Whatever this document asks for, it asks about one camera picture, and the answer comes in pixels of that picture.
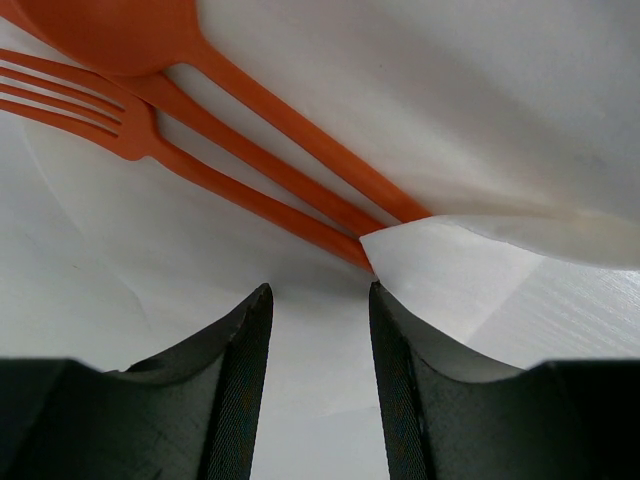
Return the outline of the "white paper napkin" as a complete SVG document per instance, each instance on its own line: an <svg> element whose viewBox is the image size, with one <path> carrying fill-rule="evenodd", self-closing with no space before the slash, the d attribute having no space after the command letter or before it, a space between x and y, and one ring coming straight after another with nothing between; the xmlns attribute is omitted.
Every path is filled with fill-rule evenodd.
<svg viewBox="0 0 640 480"><path fill-rule="evenodd" d="M369 237L519 366L639 353L635 1L202 1L206 39L433 216ZM275 297L268 417L377 401L370 279L172 175L1 117L1 352L112 370Z"/></svg>

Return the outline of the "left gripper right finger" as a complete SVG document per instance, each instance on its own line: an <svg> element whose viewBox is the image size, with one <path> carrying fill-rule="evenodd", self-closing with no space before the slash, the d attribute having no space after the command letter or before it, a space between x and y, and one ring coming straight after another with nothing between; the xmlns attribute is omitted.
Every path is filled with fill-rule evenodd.
<svg viewBox="0 0 640 480"><path fill-rule="evenodd" d="M380 283L369 324L394 479L635 479L637 360L519 369L409 312Z"/></svg>

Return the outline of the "orange plastic fork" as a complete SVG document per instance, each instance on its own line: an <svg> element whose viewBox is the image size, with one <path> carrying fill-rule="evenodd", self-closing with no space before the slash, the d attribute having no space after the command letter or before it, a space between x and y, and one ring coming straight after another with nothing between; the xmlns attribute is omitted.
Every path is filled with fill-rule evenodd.
<svg viewBox="0 0 640 480"><path fill-rule="evenodd" d="M365 271L373 271L358 240L242 184L175 146L160 134L153 107L98 74L7 49L1 50L1 60L70 83L63 85L2 67L3 77L68 98L2 84L3 94L31 102L27 105L2 98L2 110L67 131L127 161L150 156L176 175Z"/></svg>

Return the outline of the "orange plastic spoon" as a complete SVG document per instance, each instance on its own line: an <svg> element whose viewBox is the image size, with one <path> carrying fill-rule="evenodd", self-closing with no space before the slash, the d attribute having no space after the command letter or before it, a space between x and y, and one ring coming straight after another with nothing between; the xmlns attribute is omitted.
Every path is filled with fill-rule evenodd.
<svg viewBox="0 0 640 480"><path fill-rule="evenodd" d="M397 220L430 215L214 48L193 1L4 1L1 15L110 81L191 65Z"/></svg>

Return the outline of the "orange plastic knife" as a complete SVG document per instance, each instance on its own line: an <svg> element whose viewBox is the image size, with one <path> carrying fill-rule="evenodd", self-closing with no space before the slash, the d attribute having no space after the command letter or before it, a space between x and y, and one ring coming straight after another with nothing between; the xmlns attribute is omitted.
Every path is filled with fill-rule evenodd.
<svg viewBox="0 0 640 480"><path fill-rule="evenodd" d="M202 107L162 73L112 76L114 83L195 130L350 232L363 236L385 225L279 159Z"/></svg>

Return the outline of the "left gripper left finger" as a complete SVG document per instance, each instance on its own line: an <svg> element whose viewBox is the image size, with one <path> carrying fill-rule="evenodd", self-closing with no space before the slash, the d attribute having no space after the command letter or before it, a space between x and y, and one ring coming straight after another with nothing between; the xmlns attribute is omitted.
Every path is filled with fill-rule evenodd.
<svg viewBox="0 0 640 480"><path fill-rule="evenodd" d="M124 371L1 363L5 479L247 479L273 321L261 285L223 318Z"/></svg>

